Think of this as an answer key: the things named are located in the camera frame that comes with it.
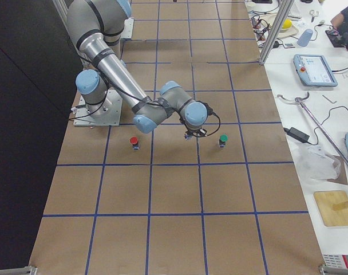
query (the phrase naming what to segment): black wall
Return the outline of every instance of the black wall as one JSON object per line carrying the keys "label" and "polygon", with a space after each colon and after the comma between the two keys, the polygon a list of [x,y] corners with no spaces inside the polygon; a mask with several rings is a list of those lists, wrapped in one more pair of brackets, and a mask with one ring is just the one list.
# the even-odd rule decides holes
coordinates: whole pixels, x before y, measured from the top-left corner
{"label": "black wall", "polygon": [[0,0],[0,269],[28,266],[82,65],[52,0]]}

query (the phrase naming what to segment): blue joint cap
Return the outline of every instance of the blue joint cap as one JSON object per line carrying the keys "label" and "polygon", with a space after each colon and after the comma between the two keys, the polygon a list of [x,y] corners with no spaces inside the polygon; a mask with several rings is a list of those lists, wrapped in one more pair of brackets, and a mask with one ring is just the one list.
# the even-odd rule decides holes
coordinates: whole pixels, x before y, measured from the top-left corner
{"label": "blue joint cap", "polygon": [[118,4],[121,6],[121,8],[123,9],[124,13],[127,15],[127,17],[131,17],[132,14],[132,9],[131,9],[131,5],[129,4],[129,2],[127,0],[117,0]]}
{"label": "blue joint cap", "polygon": [[207,119],[207,109],[201,102],[192,102],[187,105],[184,116],[190,125],[200,126]]}
{"label": "blue joint cap", "polygon": [[135,115],[133,123],[142,133],[150,133],[157,127],[155,122],[143,115]]}
{"label": "blue joint cap", "polygon": [[175,87],[181,87],[181,86],[177,82],[172,81],[172,80],[166,82],[165,85],[162,86],[160,89],[160,95],[162,96],[164,93],[166,93],[167,91],[169,91],[170,89],[175,88]]}
{"label": "blue joint cap", "polygon": [[88,95],[98,87],[99,74],[95,70],[83,70],[77,75],[75,83],[82,95]]}

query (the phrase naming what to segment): plastic bag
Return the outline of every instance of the plastic bag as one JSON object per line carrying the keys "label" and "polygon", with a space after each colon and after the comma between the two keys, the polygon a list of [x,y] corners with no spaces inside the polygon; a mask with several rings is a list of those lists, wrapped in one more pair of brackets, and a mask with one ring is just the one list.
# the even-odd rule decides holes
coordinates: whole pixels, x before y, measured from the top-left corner
{"label": "plastic bag", "polygon": [[299,172],[306,178],[336,179],[341,173],[341,162],[326,153],[319,145],[300,146]]}

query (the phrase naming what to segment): yellow object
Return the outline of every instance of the yellow object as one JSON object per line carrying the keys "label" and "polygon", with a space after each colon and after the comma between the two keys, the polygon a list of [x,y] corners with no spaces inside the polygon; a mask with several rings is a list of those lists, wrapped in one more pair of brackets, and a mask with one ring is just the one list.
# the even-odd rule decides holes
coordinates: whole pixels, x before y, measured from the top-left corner
{"label": "yellow object", "polygon": [[287,30],[292,26],[292,22],[289,19],[286,19],[282,25],[283,30]]}

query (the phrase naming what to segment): black cable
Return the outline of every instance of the black cable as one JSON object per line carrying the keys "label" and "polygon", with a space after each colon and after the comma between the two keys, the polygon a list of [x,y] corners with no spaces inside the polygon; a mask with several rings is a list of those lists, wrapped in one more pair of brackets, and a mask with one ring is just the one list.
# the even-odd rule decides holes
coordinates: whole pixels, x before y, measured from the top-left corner
{"label": "black cable", "polygon": [[138,97],[136,97],[136,96],[130,95],[129,93],[127,93],[126,91],[124,91],[124,90],[122,90],[120,87],[118,87],[115,83],[112,83],[111,81],[110,81],[110,84],[112,85],[112,87],[113,87],[114,89],[120,91],[121,93],[125,94],[126,96],[129,96],[129,97],[131,97],[131,98],[133,98],[133,99],[136,99],[136,100],[138,100],[138,101],[145,102],[147,105],[164,107],[164,106],[162,106],[160,103],[146,102],[146,101],[143,100],[143,99],[140,99],[140,98],[138,98]]}
{"label": "black cable", "polygon": [[219,117],[215,112],[212,112],[211,114],[212,114],[213,116],[217,117],[217,119],[218,119],[218,121],[219,121],[219,125],[218,125],[217,129],[214,130],[212,133],[209,133],[208,135],[199,136],[199,135],[197,135],[197,134],[195,134],[195,133],[192,133],[193,136],[195,136],[196,138],[206,138],[207,136],[212,136],[213,134],[215,134],[215,133],[220,129],[220,127],[221,127],[221,119],[220,119],[220,117]]}
{"label": "black cable", "polygon": [[283,43],[283,40],[282,39],[280,39],[280,38],[276,38],[277,40],[279,40],[279,41],[281,41],[281,44],[280,45],[283,45],[283,47],[284,47],[284,43]]}
{"label": "black cable", "polygon": [[345,68],[345,69],[340,69],[340,70],[332,70],[332,73],[338,73],[338,72],[341,72],[341,71],[343,71],[343,70],[348,70],[348,67]]}
{"label": "black cable", "polygon": [[259,44],[258,47],[261,48],[261,49],[263,49],[264,44],[265,44],[265,42]]}
{"label": "black cable", "polygon": [[104,105],[104,102],[105,102],[106,96],[108,95],[108,90],[109,90],[109,85],[108,85],[108,83],[105,82],[105,81],[104,81],[104,83],[105,83],[105,86],[106,86],[106,91],[105,91],[104,99],[102,100],[100,106],[99,106],[94,112],[88,113],[88,114],[85,115],[85,116],[72,117],[72,118],[69,119],[69,121],[81,120],[82,118],[91,116],[92,114],[94,114],[94,113],[96,113],[97,111],[100,110],[100,108]]}
{"label": "black cable", "polygon": [[[317,38],[318,38],[317,27],[321,27],[321,26],[331,26],[331,27],[333,27],[332,25],[328,25],[328,24],[317,24],[317,25],[315,25],[315,26],[314,26],[314,30],[315,30],[315,32],[316,32],[317,34],[316,34],[315,38],[314,38],[314,39],[310,39],[310,41],[315,41],[315,40],[317,40]],[[296,36],[290,36],[290,37],[299,40],[299,38],[296,37]]]}
{"label": "black cable", "polygon": [[267,13],[270,13],[271,11],[274,11],[276,9],[279,8],[279,0],[277,0],[277,7],[275,7],[274,9],[272,10],[267,10],[267,11],[256,11],[256,10],[253,10],[252,12],[256,15],[259,15],[259,14],[267,14]]}
{"label": "black cable", "polygon": [[[262,22],[265,22],[266,26],[262,30],[259,30],[257,26],[260,25]],[[262,38],[264,37],[264,34],[271,29],[270,24],[264,19],[259,19],[257,21],[257,24],[253,26],[253,28],[254,28],[253,32],[258,35],[257,42],[261,41]]]}
{"label": "black cable", "polygon": [[[332,109],[329,109],[328,117],[327,117],[326,119],[324,119],[323,122],[321,122],[321,125],[323,125],[323,123],[326,122],[326,121],[330,118],[331,111],[332,111],[332,110],[335,110],[335,109],[338,109],[338,108],[344,108],[344,109],[346,109],[346,110],[348,111],[348,108],[347,108],[346,106],[343,106],[343,105],[342,105],[342,106],[338,106],[338,107],[334,107],[334,108],[332,108]],[[311,145],[318,145],[318,143],[319,143],[319,137],[318,137],[317,132],[316,132],[317,129],[319,129],[319,127],[315,127],[315,128],[314,128],[314,134],[315,134],[315,136],[317,137],[317,143],[312,144],[312,143],[308,142],[308,144],[311,144]]]}

